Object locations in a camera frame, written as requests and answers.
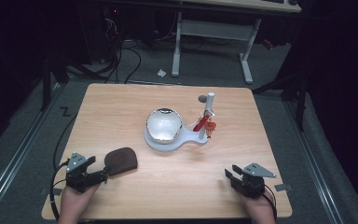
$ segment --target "dark background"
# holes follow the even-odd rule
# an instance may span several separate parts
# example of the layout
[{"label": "dark background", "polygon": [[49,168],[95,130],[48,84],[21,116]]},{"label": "dark background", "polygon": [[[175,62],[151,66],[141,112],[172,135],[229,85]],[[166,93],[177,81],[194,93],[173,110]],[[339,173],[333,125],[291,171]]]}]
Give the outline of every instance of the dark background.
[{"label": "dark background", "polygon": [[[277,79],[310,73],[307,91],[325,135],[358,193],[358,1],[300,3],[303,15],[331,20],[306,22],[301,30],[295,21],[265,20],[256,42],[267,39],[274,45],[292,44]],[[103,36],[99,34],[103,22],[97,21],[101,11],[95,7],[86,15],[84,8],[90,7],[43,5],[37,11],[34,3],[0,1],[0,134],[41,78],[49,41],[54,40],[62,54],[78,63],[106,58],[106,46],[101,45]],[[171,28],[165,21],[171,21],[173,13],[141,9],[120,13],[126,17],[120,24],[126,35],[149,45],[153,45],[155,29],[165,34]],[[286,83],[282,88],[291,85],[296,83]]]}]

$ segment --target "cable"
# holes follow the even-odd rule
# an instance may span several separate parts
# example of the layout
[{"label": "cable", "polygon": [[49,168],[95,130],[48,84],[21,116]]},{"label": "cable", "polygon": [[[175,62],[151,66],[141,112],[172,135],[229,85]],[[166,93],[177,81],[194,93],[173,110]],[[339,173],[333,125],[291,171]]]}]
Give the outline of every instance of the cable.
[{"label": "cable", "polygon": [[54,179],[55,179],[55,176],[57,175],[57,173],[61,170],[61,168],[65,165],[68,165],[69,163],[69,159],[65,162],[63,162],[61,165],[58,166],[57,169],[54,170],[54,174],[53,174],[53,177],[51,178],[51,181],[50,181],[50,204],[51,204],[51,210],[53,211],[53,214],[56,218],[56,220],[58,221],[58,219],[60,218],[60,214],[58,212],[58,209],[57,209],[57,204],[55,203],[55,199],[54,199]]},{"label": "cable", "polygon": [[58,147],[60,145],[60,142],[61,142],[61,140],[63,138],[63,135],[66,133],[66,130],[69,128],[71,123],[74,122],[76,117],[77,117],[77,113],[74,115],[74,117],[71,119],[71,121],[69,121],[69,123],[66,125],[65,129],[62,131],[60,139],[58,140],[57,145],[56,145],[56,147],[54,149],[54,154],[53,154],[53,168],[54,168],[54,170],[57,168],[56,163],[55,163],[55,159],[57,157],[57,150],[58,150]]},{"label": "cable", "polygon": [[175,36],[175,35],[170,35],[170,34],[172,33],[173,27],[175,26],[175,22],[176,22],[177,17],[178,17],[178,13],[176,12],[175,17],[173,18],[173,22],[172,22],[172,26],[171,26],[170,31],[164,37],[159,38],[159,39],[155,39],[155,42]]},{"label": "cable", "polygon": [[98,70],[98,71],[91,71],[89,70],[88,68],[86,68],[85,66],[81,65],[81,64],[78,64],[78,63],[75,63],[75,62],[72,62],[70,59],[66,58],[66,57],[63,57],[62,55],[59,55],[64,61],[66,61],[68,64],[71,64],[76,70],[80,71],[80,73],[77,73],[75,71],[72,71],[70,70],[68,67],[66,68],[67,72],[68,73],[71,73],[71,74],[74,74],[74,75],[77,75],[77,76],[84,76],[84,75],[87,75],[89,77],[94,77],[94,78],[98,78],[98,79],[106,79],[106,77],[102,77],[101,74],[102,73],[105,73],[105,72],[108,72],[109,70],[111,70],[112,68],[114,69],[115,66],[117,66],[117,61],[115,60],[116,58],[116,49],[118,49],[118,45],[119,44],[120,46],[122,45],[122,42],[119,41],[121,39],[121,36],[123,34],[118,34],[117,37],[115,37],[115,39],[117,39],[117,41],[115,41],[115,43],[113,45],[110,46],[109,48],[109,54],[112,53],[112,51],[114,51],[114,56],[110,62],[110,64],[108,64],[105,68],[102,68],[101,70]]},{"label": "cable", "polygon": [[159,43],[159,42],[157,42],[157,41],[155,41],[155,43],[156,43],[157,45],[159,45],[159,46],[162,46],[162,47],[171,47],[171,46],[175,45],[175,41],[171,41],[170,44],[161,44],[161,43]]},{"label": "cable", "polygon": [[271,192],[271,195],[274,199],[274,203],[269,199],[269,197],[267,197],[266,194],[262,193],[261,196],[263,196],[263,198],[265,198],[267,200],[267,202],[269,203],[269,205],[271,206],[272,208],[272,213],[274,214],[274,219],[275,221],[277,220],[277,207],[276,207],[276,199],[275,199],[275,195],[274,193],[272,192],[272,190],[269,188],[269,186],[267,185],[264,185],[264,187],[266,187],[270,192]]},{"label": "cable", "polygon": [[130,51],[132,51],[132,52],[134,52],[134,53],[136,53],[136,54],[138,55],[138,57],[139,57],[139,62],[138,62],[138,65],[135,67],[135,69],[134,69],[129,75],[127,75],[127,78],[126,78],[126,80],[124,81],[124,84],[127,84],[128,80],[130,79],[130,77],[132,76],[132,74],[134,74],[135,71],[136,71],[136,70],[139,68],[139,66],[141,65],[141,55],[140,55],[138,52],[136,52],[135,50],[133,50],[133,49],[128,49],[128,50],[130,50]]},{"label": "cable", "polygon": [[[188,36],[187,38],[183,38],[183,39],[184,39],[184,40],[187,40],[188,42],[190,42],[189,40],[191,39],[191,37]],[[186,48],[186,47],[184,47],[183,44],[181,44],[180,46],[181,46],[182,49],[194,50],[194,49],[200,49],[200,48],[203,46],[203,44],[204,44],[204,38],[201,39],[200,44],[199,44],[198,46],[196,46],[195,48],[192,48],[192,49]]]},{"label": "cable", "polygon": [[55,184],[53,185],[53,187],[55,187],[56,185],[60,184],[61,182],[65,181],[65,180],[66,180],[66,179],[62,179],[62,180],[58,181],[57,183],[55,183]]},{"label": "cable", "polygon": [[109,73],[109,75],[106,77],[104,83],[107,83],[107,81],[109,80],[109,78],[112,76],[112,74],[115,72],[117,72],[117,67],[118,67],[118,64],[120,63],[119,59],[117,58],[117,55],[115,55],[115,61],[116,61],[116,64],[115,64],[115,67],[112,69],[112,71]]},{"label": "cable", "polygon": [[135,48],[138,47],[138,45],[139,45],[139,41],[136,40],[136,39],[124,40],[123,43],[121,44],[121,46],[123,46],[124,42],[135,42],[135,45],[134,45],[134,46],[131,46],[131,47],[123,48],[123,49],[135,49]]},{"label": "cable", "polygon": [[114,27],[115,27],[115,30],[114,30],[113,32],[114,32],[114,34],[115,34],[115,33],[117,32],[117,26],[116,26],[115,22],[112,21],[112,20],[110,20],[110,19],[105,18],[104,20],[107,21],[108,24],[109,24],[109,27],[106,28],[106,31],[104,32],[104,35],[105,35],[106,40],[107,40],[107,45],[110,46],[110,44],[111,44],[111,38],[109,37],[109,31],[110,31],[110,29],[112,29],[112,27],[114,26]]},{"label": "cable", "polygon": [[[118,54],[118,63],[121,62],[121,51],[122,51],[122,47],[120,46],[120,51],[119,51],[119,54]],[[116,84],[118,84],[118,68],[116,69],[116,77],[115,77],[115,81],[116,81]]]}]

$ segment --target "red object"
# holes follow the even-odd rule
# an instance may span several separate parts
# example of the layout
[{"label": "red object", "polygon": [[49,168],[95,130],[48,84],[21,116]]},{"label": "red object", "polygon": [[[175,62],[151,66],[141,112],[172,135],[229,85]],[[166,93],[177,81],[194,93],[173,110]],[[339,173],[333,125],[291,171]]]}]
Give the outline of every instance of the red object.
[{"label": "red object", "polygon": [[209,115],[204,115],[200,122],[194,127],[193,132],[199,132],[202,128],[202,126],[205,124],[206,120],[209,118]]},{"label": "red object", "polygon": [[113,8],[113,14],[118,15],[118,7]]},{"label": "red object", "polygon": [[263,40],[263,43],[264,47],[266,47],[267,49],[272,49],[274,48],[274,46],[271,44],[271,42],[269,42],[268,40]]},{"label": "red object", "polygon": [[206,130],[214,130],[216,128],[216,123],[215,122],[206,122],[204,126],[205,126]]}]

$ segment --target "gray carpet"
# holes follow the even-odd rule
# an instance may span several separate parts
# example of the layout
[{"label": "gray carpet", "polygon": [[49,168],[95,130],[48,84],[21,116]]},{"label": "gray carpet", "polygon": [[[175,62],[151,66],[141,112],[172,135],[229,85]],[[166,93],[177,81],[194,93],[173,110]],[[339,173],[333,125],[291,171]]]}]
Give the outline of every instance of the gray carpet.
[{"label": "gray carpet", "polygon": [[[171,77],[172,48],[156,45],[147,47],[139,44],[134,48],[142,56],[141,66],[131,76],[130,83],[153,82],[180,85],[244,87],[255,89],[269,83],[275,78],[290,46],[267,50],[255,45],[249,58],[254,76],[254,84],[246,85],[243,81],[238,54],[241,42],[224,46],[204,43],[196,50],[182,51],[181,74]],[[134,46],[134,42],[125,44]],[[195,48],[197,43],[184,47]],[[121,63],[118,67],[119,83],[122,83],[137,65],[138,57],[130,50],[122,50]],[[91,69],[103,65],[94,64]],[[157,76],[159,69],[166,71],[165,77]],[[29,145],[29,151],[21,168],[16,172],[7,191],[0,200],[0,223],[53,223],[44,220],[40,213],[48,194],[48,185],[53,173],[53,151],[60,135],[78,111],[85,91],[91,82],[101,82],[82,76],[71,76],[66,86],[56,92],[56,100],[39,131]],[[114,83],[114,75],[109,83]],[[39,116],[42,89],[39,84],[13,116],[10,125],[0,139],[0,176],[5,171],[10,159],[21,145],[33,121]],[[293,207],[290,217],[279,218],[278,223],[333,223],[325,210],[320,193],[315,186],[311,170],[304,154],[304,139],[314,153],[315,160],[324,174],[324,180],[331,189],[337,204],[342,223],[358,223],[358,199],[351,187],[351,182],[339,165],[323,130],[314,114],[312,102],[307,99],[304,117],[305,132],[298,134],[293,118],[287,106],[279,96],[279,91],[268,91],[255,96],[261,118],[266,128],[268,140],[281,171],[285,184],[292,187],[288,196]],[[67,107],[64,116],[63,107]],[[70,129],[65,133],[58,147],[57,159],[61,157]]]}]

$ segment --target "brown sponge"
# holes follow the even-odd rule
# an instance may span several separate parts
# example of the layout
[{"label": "brown sponge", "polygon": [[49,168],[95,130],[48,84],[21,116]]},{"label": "brown sponge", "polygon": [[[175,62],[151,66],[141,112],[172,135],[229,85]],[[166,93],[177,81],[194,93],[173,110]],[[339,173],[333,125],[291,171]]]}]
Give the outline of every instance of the brown sponge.
[{"label": "brown sponge", "polygon": [[130,147],[109,152],[104,160],[109,175],[118,175],[138,167],[136,154]]}]

